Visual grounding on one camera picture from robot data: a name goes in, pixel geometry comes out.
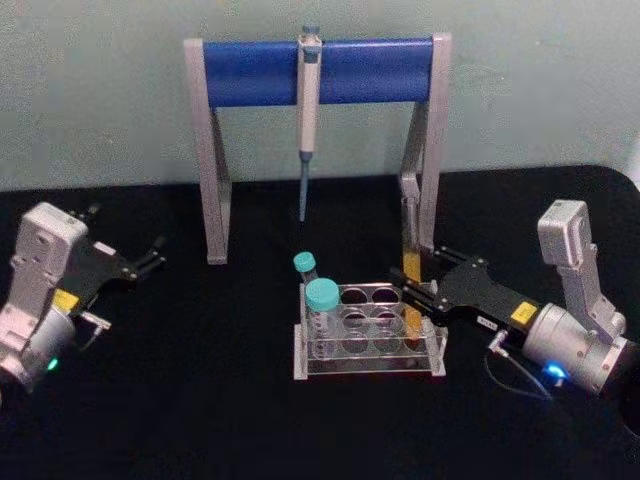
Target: green led light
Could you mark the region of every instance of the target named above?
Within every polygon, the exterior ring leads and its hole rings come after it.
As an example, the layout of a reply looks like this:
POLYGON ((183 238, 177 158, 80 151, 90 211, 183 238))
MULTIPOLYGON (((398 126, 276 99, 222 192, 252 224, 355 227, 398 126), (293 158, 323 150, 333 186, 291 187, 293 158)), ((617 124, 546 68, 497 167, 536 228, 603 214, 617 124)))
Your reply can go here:
POLYGON ((52 360, 49 362, 49 365, 47 365, 47 370, 48 370, 48 371, 51 371, 51 370, 53 370, 54 368, 56 368, 57 366, 58 366, 58 359, 57 359, 57 358, 54 358, 54 359, 52 359, 52 360))

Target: pipette stand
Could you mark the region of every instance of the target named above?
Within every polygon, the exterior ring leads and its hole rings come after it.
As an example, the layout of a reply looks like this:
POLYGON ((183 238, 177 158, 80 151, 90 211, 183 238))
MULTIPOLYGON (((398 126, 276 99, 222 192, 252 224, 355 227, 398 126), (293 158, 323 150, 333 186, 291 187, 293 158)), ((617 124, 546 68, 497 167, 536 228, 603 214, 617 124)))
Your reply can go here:
MULTIPOLYGON (((297 43, 184 42, 209 264, 226 264, 231 182, 217 109, 296 104, 297 43)), ((433 251, 438 181, 449 112, 451 35, 326 41, 321 104, 414 102, 400 173, 404 225, 433 251)))

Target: white sticker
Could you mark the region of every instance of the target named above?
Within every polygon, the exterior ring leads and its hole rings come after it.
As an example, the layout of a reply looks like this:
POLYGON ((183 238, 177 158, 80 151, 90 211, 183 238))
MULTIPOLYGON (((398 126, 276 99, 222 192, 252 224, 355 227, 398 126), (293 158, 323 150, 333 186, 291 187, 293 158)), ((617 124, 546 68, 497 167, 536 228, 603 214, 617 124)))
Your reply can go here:
POLYGON ((106 253, 109 256, 112 256, 114 253, 116 253, 115 248, 111 248, 109 245, 105 245, 102 242, 94 243, 93 248, 100 250, 101 252, 106 253))
POLYGON ((484 327, 487 327, 489 330, 493 330, 494 332, 498 330, 498 324, 492 322, 491 320, 487 320, 484 317, 478 315, 478 323, 484 327))

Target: pipette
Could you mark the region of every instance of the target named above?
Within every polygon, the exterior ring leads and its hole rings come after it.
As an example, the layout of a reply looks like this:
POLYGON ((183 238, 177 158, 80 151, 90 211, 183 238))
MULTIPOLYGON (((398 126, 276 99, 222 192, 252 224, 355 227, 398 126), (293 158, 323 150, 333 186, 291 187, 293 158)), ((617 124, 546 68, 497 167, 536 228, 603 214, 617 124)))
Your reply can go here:
POLYGON ((307 209, 309 162, 316 143, 322 40, 316 26, 302 27, 298 37, 298 152, 300 155, 300 222, 307 209))

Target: blue horizontal bar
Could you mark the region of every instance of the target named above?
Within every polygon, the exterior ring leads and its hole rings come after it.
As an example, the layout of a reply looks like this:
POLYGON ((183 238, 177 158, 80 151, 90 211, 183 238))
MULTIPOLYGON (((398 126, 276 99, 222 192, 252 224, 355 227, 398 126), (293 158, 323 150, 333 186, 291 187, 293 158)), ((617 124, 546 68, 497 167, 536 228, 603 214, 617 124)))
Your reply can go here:
MULTIPOLYGON (((346 40, 322 48, 320 103, 428 100, 433 41, 346 40)), ((295 105, 296 42, 205 43, 209 105, 295 105)))

